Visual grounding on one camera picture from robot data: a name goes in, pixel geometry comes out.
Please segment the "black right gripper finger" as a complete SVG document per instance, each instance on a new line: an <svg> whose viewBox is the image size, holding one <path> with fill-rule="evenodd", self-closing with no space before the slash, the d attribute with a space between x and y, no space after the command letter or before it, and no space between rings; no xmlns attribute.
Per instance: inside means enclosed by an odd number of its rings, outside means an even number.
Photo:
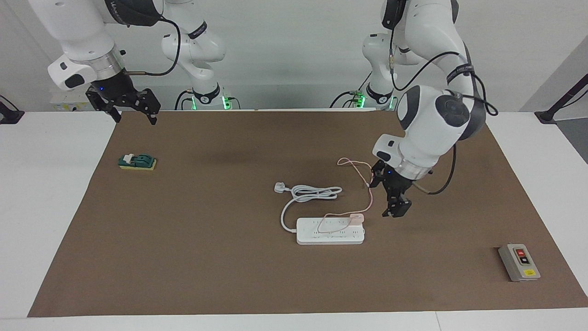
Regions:
<svg viewBox="0 0 588 331"><path fill-rule="evenodd" d="M103 112L109 115L116 123L120 122L122 116L120 115L119 111L116 109L115 104L113 102L106 103L99 94L88 94L87 95L90 104L94 108L95 111Z"/></svg>
<svg viewBox="0 0 588 331"><path fill-rule="evenodd" d="M138 111L147 116L150 124L155 126L160 111L160 102L151 89L147 88L138 92Z"/></svg>

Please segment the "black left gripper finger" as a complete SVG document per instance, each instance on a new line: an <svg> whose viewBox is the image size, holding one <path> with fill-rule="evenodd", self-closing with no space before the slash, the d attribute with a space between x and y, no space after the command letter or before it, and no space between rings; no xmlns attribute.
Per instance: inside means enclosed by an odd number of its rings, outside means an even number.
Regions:
<svg viewBox="0 0 588 331"><path fill-rule="evenodd" d="M387 197L386 210L382 212L382 217L403 217L412 206L412 202L403 193L398 196L389 195Z"/></svg>
<svg viewBox="0 0 588 331"><path fill-rule="evenodd" d="M376 161L376 163L374 163L374 165L371 167L370 171L372 174L372 179L369 183L370 188L377 187L384 180L384 168L384 161Z"/></svg>

